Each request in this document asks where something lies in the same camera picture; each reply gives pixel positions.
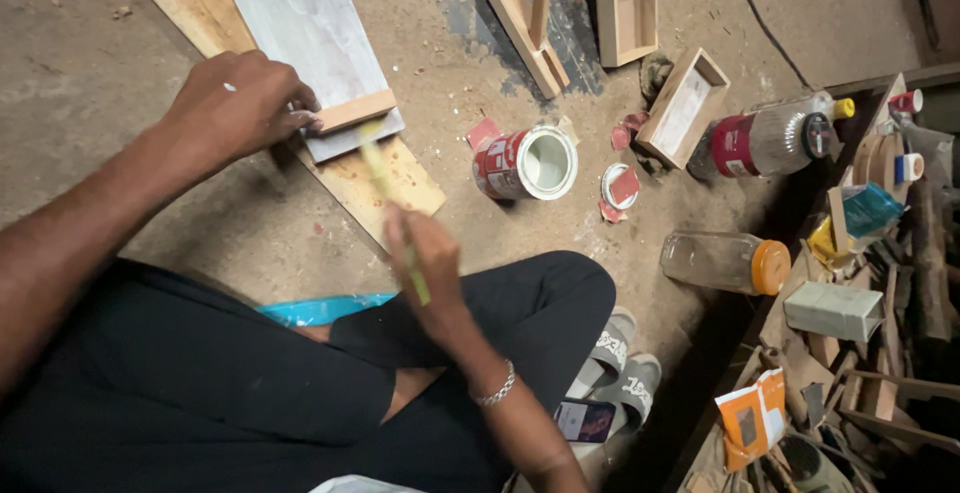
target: orange packet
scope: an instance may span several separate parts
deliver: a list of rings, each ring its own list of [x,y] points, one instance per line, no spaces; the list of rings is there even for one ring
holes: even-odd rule
[[[766,371],[751,386],[720,396],[728,474],[754,462],[786,433],[784,370]]]

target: small bottle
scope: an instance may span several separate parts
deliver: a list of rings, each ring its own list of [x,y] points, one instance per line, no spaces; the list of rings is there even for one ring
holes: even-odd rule
[[[775,296],[790,273],[786,245],[750,234],[674,230],[663,244],[663,274],[690,284]]]
[[[829,93],[825,91],[814,92],[812,95],[800,95],[771,101],[769,103],[760,103],[754,105],[750,112],[760,112],[761,110],[776,108],[788,112],[799,112],[801,114],[812,114],[820,112],[826,116],[827,120],[833,123],[836,120],[843,120],[854,117],[854,100],[839,99],[834,100]]]
[[[731,116],[706,131],[686,166],[701,180],[793,174],[826,156],[836,138],[823,114],[781,108]]]

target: black cable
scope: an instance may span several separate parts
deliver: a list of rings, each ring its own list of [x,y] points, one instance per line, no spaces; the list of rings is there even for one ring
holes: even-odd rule
[[[760,28],[763,30],[763,33],[765,33],[767,35],[767,38],[770,39],[770,42],[774,44],[774,48],[776,48],[781,53],[780,55],[783,56],[783,59],[786,60],[787,65],[789,65],[790,68],[793,69],[793,72],[797,74],[797,78],[800,80],[799,83],[803,84],[803,87],[805,87],[806,89],[812,90],[813,88],[810,87],[810,83],[807,82],[806,81],[807,79],[804,78],[804,74],[801,73],[800,70],[797,68],[797,64],[794,63],[793,60],[786,55],[786,50],[784,50],[784,47],[780,45],[780,42],[777,41],[777,38],[774,37],[774,34],[770,33],[770,29],[767,28],[767,25],[763,23],[763,19],[761,18],[761,13],[760,11],[757,10],[757,5],[754,4],[753,2],[754,0],[747,0],[747,4],[750,5],[750,10],[754,12],[753,16],[756,17],[757,19],[756,21],[758,24],[760,24]]]

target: knee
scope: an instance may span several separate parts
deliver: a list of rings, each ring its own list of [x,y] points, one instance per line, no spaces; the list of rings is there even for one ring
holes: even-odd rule
[[[603,266],[589,256],[573,251],[553,251],[544,255],[549,256],[551,264],[561,273],[570,277],[570,284],[592,295],[599,305],[598,310],[606,309],[606,315],[610,315],[617,301],[617,286]]]

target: hand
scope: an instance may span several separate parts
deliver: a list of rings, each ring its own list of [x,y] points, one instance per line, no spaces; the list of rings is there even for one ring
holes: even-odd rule
[[[418,211],[406,211],[396,204],[387,205],[385,222],[387,248],[393,273],[426,334],[446,349],[451,335],[472,322],[460,289],[457,271],[460,246],[432,218]],[[416,250],[417,267],[423,273],[430,302],[421,305],[404,261],[407,247]]]
[[[297,129],[319,131],[317,110],[313,90],[290,65],[258,50],[240,56],[224,52],[190,70],[170,110],[147,133],[162,135],[176,157],[208,173]]]

